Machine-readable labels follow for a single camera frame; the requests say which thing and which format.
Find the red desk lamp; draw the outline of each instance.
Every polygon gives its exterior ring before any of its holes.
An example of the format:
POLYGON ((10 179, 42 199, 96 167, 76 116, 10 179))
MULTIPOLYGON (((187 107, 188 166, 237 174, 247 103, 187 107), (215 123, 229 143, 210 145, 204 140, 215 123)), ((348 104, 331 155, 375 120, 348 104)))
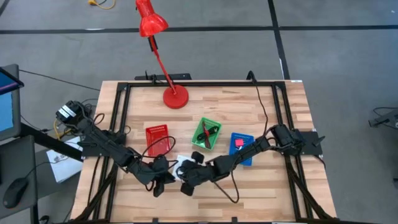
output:
POLYGON ((163 93, 163 102, 172 109, 179 109, 188 103, 188 91, 181 85, 174 85, 169 74, 160 60, 157 46, 155 44, 154 35, 168 28, 165 19, 156 14, 150 0, 136 0, 137 9, 141 15, 141 23, 139 24, 139 34, 141 37, 148 37, 150 46, 154 51, 157 61, 167 79, 170 88, 163 93))

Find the green basket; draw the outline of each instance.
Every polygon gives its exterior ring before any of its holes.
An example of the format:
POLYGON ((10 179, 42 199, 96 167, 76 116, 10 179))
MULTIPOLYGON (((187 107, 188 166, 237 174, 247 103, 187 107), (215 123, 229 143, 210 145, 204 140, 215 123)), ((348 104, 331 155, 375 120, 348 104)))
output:
POLYGON ((218 135, 219 135, 220 131, 221 131, 221 124, 219 122, 212 121, 212 120, 210 120, 208 118, 203 117, 203 118, 201 118, 201 120, 199 122, 199 125, 198 125, 198 127, 197 127, 197 129, 195 131, 195 134, 192 137, 191 142, 192 142, 192 144, 194 144, 196 146, 199 146, 199 147, 202 147, 202 148, 204 148, 206 150, 211 151, 211 150, 213 150, 214 145, 216 144, 216 141, 217 141, 217 138, 218 138, 218 135), (198 141, 197 140, 198 135, 203 133, 202 122, 205 122, 206 129, 210 129, 210 128, 214 127, 214 126, 218 127, 217 133, 216 134, 212 134, 212 135, 209 136, 209 142, 211 144, 211 149, 206 148, 204 141, 198 141))

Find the lamp base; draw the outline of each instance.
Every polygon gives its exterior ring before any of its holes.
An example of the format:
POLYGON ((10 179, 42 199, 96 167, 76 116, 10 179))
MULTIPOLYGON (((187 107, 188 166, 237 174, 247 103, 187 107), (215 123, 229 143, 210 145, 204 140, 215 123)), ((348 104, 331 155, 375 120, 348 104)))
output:
POLYGON ((188 91, 184 86, 174 86, 176 94, 173 93, 173 89, 167 88, 163 93, 163 102, 172 109, 179 109, 188 103, 188 91))

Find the plastic basket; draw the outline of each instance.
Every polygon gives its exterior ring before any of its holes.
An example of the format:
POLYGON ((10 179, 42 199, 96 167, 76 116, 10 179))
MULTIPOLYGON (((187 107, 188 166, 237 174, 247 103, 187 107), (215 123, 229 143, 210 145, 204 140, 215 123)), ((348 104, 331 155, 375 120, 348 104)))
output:
POLYGON ((219 122, 210 120, 210 119, 205 118, 205 117, 201 118, 201 120, 200 120, 200 122, 199 122, 199 125, 198 125, 198 127, 197 127, 197 129, 196 129, 196 131, 195 131, 195 134, 194 134, 193 137, 192 137, 191 143, 194 144, 194 145, 196 145, 196 146, 202 147, 202 148, 204 148, 204 149, 206 149, 206 150, 209 150, 209 151, 213 150, 214 145, 216 144, 218 135, 219 135, 219 133, 220 133, 220 131, 221 131, 221 127, 222 127, 222 125, 221 125, 219 122), (206 129, 207 129, 207 130, 209 130, 210 128, 212 128, 212 127, 214 127, 214 126, 217 126, 217 127, 218 127, 217 133, 211 134, 211 135, 209 136, 209 142, 210 142, 210 145, 211 145, 211 148, 210 148, 210 149, 206 148, 205 142, 204 142, 204 141, 198 141, 198 140, 197 140, 198 135, 201 134, 201 133, 203 133, 202 122, 205 122, 205 126, 206 126, 206 129))
MULTIPOLYGON (((243 147, 247 146, 254 142, 254 136, 250 136, 247 134, 240 134, 240 133, 232 133, 231 134, 231 142, 229 143, 229 154, 232 155, 237 152, 239 149, 235 147, 235 139, 243 139, 243 147)), ((246 159, 245 161, 241 162, 244 166, 251 166, 252 158, 246 159)))
MULTIPOLYGON (((159 125, 155 127, 149 127, 146 129, 147 136, 147 146, 150 146, 156 140, 166 137, 169 135, 167 131, 167 125, 159 125)), ((170 150, 170 141, 168 138, 165 138, 158 143, 154 144, 149 150, 148 155, 150 156, 158 156, 159 154, 165 154, 170 150)))

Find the lamp shade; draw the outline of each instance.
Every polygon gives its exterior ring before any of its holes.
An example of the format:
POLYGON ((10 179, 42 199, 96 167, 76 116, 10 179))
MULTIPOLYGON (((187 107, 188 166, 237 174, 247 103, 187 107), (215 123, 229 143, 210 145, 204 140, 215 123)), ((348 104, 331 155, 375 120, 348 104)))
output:
POLYGON ((150 0, 136 0, 136 6, 141 15, 141 23, 139 24, 141 37, 150 37, 169 27, 166 20, 155 13, 150 0))

